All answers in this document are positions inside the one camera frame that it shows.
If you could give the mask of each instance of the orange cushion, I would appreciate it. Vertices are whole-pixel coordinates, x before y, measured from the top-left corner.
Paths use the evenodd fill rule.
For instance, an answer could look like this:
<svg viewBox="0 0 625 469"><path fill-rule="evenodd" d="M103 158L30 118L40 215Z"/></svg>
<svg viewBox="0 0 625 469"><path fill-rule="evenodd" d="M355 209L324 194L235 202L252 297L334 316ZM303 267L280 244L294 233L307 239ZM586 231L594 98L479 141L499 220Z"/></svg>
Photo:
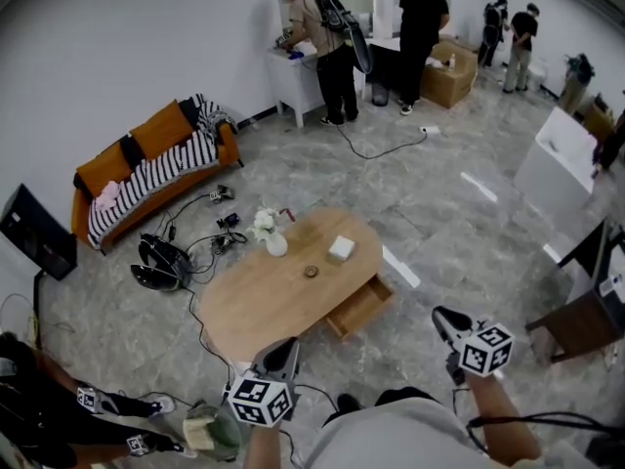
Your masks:
<svg viewBox="0 0 625 469"><path fill-rule="evenodd" d="M176 101L130 131L147 159L154 159L193 133Z"/></svg>
<svg viewBox="0 0 625 469"><path fill-rule="evenodd" d="M117 141L112 146L102 151L89 163L76 169L85 186L94 197L100 196L108 181L121 183L130 177L131 170L126 163L121 145Z"/></svg>

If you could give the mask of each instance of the gray tile floor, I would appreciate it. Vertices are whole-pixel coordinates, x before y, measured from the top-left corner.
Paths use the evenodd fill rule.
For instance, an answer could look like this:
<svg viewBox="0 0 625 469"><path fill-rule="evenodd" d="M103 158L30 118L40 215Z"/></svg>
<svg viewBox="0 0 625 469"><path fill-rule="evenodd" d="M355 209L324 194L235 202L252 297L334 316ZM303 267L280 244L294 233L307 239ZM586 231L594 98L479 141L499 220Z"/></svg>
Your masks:
<svg viewBox="0 0 625 469"><path fill-rule="evenodd" d="M215 233L215 220L230 212L251 221L260 204L288 207L296 216L322 205L346 207L364 217L421 278L412 289L385 264L383 276L396 299L379 318L345 343L323 324L303 335L301 382L333 396L350 392L365 405L384 389L411 384L451 405L445 347L430 323L432 307L446 304L491 315L516 333L518 346L504 383L521 412L574 409L604 422L617 418L625 384L623 353L613 366L601 353L549 366L549 342L540 334L530 338L523 325L559 304L571 285L542 246L550 242L564 254L606 213L625 218L625 204L616 199L625 189L625 169L619 163L600 176L587 207L566 224L534 211L512 180L554 103L539 94L503 95L497 83L502 74L482 73L471 96L452 110L423 102L410 117L401 117L393 103L384 108L363 104L357 123L345 132L367 154L417 141L421 125L441 129L421 146L370 161L356 157L336 129L319 126L319 113L307 117L303 130L295 128L292 115L272 116L240 134L244 169L233 166L171 204L176 211L217 183L236 191L234 202L192 205L176 222L180 246ZM498 201L463 180L462 172L484 183ZM44 279L44 346L75 376L105 390L137 396L166 391L190 402L215 403L226 369L198 345L188 293L146 290L129 271L139 261L140 231L153 231L159 221L152 218L128 234L107 257L80 247L79 267L68 278L61 283ZM208 246L195 250L198 263L209 261ZM252 247L229 252L218 272ZM191 288L202 290L199 284ZM61 321L74 331L54 326ZM284 428L292 433L297 452L306 456L331 407L320 394L303 393ZM181 432L183 413L159 427ZM473 413L472 400L459 397L461 418L469 420ZM545 443L568 439L581 450L589 440L563 430L537 432ZM287 447L283 439L284 467L289 466ZM219 464L156 454L123 465Z"/></svg>

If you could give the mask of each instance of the open drawer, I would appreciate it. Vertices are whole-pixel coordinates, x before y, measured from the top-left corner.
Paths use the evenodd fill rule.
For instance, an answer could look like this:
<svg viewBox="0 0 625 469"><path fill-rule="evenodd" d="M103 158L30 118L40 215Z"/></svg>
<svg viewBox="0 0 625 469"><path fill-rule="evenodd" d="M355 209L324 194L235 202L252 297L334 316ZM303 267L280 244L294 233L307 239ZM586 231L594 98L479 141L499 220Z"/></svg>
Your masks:
<svg viewBox="0 0 625 469"><path fill-rule="evenodd" d="M325 317L341 339L363 328L393 298L393 291L376 275Z"/></svg>

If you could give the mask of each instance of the dark brown desk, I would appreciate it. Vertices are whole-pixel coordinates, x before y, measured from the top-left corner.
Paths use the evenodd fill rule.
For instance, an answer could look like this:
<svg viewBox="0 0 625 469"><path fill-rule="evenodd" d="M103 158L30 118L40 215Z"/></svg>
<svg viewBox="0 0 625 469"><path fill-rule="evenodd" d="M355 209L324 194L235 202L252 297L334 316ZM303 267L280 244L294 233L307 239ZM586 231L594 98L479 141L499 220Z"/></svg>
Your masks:
<svg viewBox="0 0 625 469"><path fill-rule="evenodd" d="M620 226L604 220L559 263L563 268L575 259L590 277L590 288L574 300L540 320L529 323L530 332L544 326L562 348L553 363L598 351L625 335L625 304L615 292L602 297L599 285L608 276L612 250L625 252L625 234Z"/></svg>

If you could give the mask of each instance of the oval tabletop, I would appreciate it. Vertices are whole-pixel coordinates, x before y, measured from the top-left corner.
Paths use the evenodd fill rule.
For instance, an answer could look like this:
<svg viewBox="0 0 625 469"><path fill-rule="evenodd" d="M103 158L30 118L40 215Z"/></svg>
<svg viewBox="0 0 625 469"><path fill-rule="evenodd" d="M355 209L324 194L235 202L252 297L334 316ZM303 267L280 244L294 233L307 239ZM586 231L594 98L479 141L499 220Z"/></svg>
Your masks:
<svg viewBox="0 0 625 469"><path fill-rule="evenodd" d="M199 314L210 341L228 358L251 362L273 342L302 334L380 270L377 233L347 210L320 208L284 233L288 252L262 246L220 273L202 294ZM328 254L338 235L355 243L346 262ZM304 275L316 266L314 278Z"/></svg>

